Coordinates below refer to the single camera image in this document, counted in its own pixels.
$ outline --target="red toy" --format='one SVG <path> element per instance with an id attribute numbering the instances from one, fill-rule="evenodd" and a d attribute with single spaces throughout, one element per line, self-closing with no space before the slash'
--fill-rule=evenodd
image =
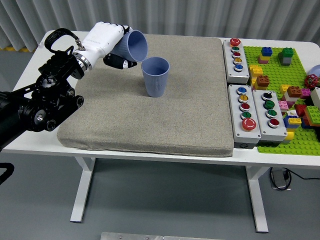
<path id="1" fill-rule="evenodd" d="M 306 76 L 305 80 L 304 80 L 304 85 L 308 88 L 308 89 L 314 89 L 317 84 L 318 84 L 318 77 L 314 74 L 308 75 Z"/>

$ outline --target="white table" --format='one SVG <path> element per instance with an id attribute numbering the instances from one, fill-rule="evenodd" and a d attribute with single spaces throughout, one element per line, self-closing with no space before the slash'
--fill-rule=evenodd
<path id="1" fill-rule="evenodd" d="M 41 67 L 52 55 L 52 53 L 44 47 L 44 40 L 49 33 L 50 32 L 44 36 L 14 90 L 35 83 L 36 79 L 40 75 L 38 68 Z M 88 34 L 88 32 L 80 31 L 76 31 L 74 33 L 81 40 L 83 40 Z M 242 43 L 244 46 L 253 47 L 266 46 L 274 48 L 294 48 L 307 73 L 313 66 L 320 64 L 320 48 L 312 42 L 242 39 Z M 74 45 L 76 49 L 74 39 L 70 36 L 63 36 L 53 45 L 52 48 L 54 50 L 64 51 L 71 45 Z M 68 81 L 72 87 L 75 87 L 77 84 L 77 80 L 73 77 L 70 77 Z M 261 233 L 268 232 L 268 225 L 259 186 L 259 177 L 262 176 L 270 167 L 320 169 L 320 156 L 265 154 L 259 153 L 256 147 L 254 149 L 234 149 L 232 157 L 191 157 L 107 150 L 80 150 L 64 147 L 57 139 L 57 131 L 58 128 L 52 132 L 26 131 L 5 147 L 3 152 L 75 157 L 83 170 L 73 206 L 70 219 L 71 222 L 82 221 L 96 158 L 246 166 L 256 231 Z"/>

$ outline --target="gray cup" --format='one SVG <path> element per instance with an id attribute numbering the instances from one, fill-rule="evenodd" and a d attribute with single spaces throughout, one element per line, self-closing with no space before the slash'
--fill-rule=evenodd
<path id="1" fill-rule="evenodd" d="M 131 62 L 143 62 L 148 55 L 147 40 L 138 30 L 127 32 L 114 46 L 111 53 Z"/>
<path id="2" fill-rule="evenodd" d="M 150 97 L 161 97 L 166 89 L 170 64 L 162 57 L 153 56 L 143 61 L 142 74 Z"/>

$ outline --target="red button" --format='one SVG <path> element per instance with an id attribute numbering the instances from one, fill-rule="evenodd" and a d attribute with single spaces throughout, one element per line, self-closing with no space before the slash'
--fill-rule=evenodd
<path id="1" fill-rule="evenodd" d="M 248 103 L 242 103 L 242 104 L 240 105 L 240 110 L 241 110 L 242 112 L 249 111 L 249 109 L 250 109 L 250 105 L 249 105 Z"/>
<path id="2" fill-rule="evenodd" d="M 241 57 L 241 53 L 240 52 L 234 52 L 232 53 L 232 57 L 235 58 L 240 58 Z"/>
<path id="3" fill-rule="evenodd" d="M 247 131 L 251 131 L 255 129 L 256 126 L 257 126 L 257 123 L 252 118 L 245 118 L 242 120 L 242 127 Z"/>
<path id="4" fill-rule="evenodd" d="M 238 46 L 241 43 L 241 41 L 238 38 L 231 38 L 230 44 L 231 46 Z"/>
<path id="5" fill-rule="evenodd" d="M 277 127 L 279 127 L 280 122 L 275 118 L 271 118 L 268 121 L 268 125 L 269 125 L 270 128 L 276 129 Z"/>

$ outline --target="table top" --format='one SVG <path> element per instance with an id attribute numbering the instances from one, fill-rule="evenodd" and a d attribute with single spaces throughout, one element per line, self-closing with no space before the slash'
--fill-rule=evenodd
<path id="1" fill-rule="evenodd" d="M 27 85 L 33 84 L 40 75 L 38 68 L 41 67 L 51 56 L 45 46 L 44 41 L 51 32 L 46 33 L 42 42 L 32 56 L 29 64 L 25 68 L 14 90 L 20 89 Z M 74 32 L 81 40 L 88 32 Z M 300 58 L 300 61 L 308 73 L 312 67 L 320 64 L 320 48 L 312 42 L 297 41 L 279 41 L 279 40 L 258 40 L 258 39 L 241 39 L 244 46 L 252 47 L 273 47 L 273 48 L 294 48 Z M 69 46 L 76 44 L 73 38 L 63 36 L 52 46 L 55 50 L 65 50 Z M 74 88 L 77 79 L 69 77 L 68 81 Z M 155 153 L 136 153 L 120 151 L 91 151 L 81 150 L 72 147 L 64 147 L 57 139 L 59 127 L 54 131 L 31 132 L 26 131 L 16 140 L 6 146 L 2 152 L 18 154 L 37 154 L 53 156 L 71 156 L 71 157 L 95 157 L 105 159 L 128 159 L 128 160 L 146 160 L 146 161 L 166 161 L 166 162 L 183 162 L 183 163 L 204 163 L 204 164 L 223 164 L 223 165 L 241 165 L 241 166 L 267 166 L 267 167 L 301 167 L 320 169 L 320 156 L 290 155 L 290 154 L 266 154 L 259 153 L 257 148 L 254 149 L 233 149 L 232 157 L 194 157 L 170 154 Z"/>

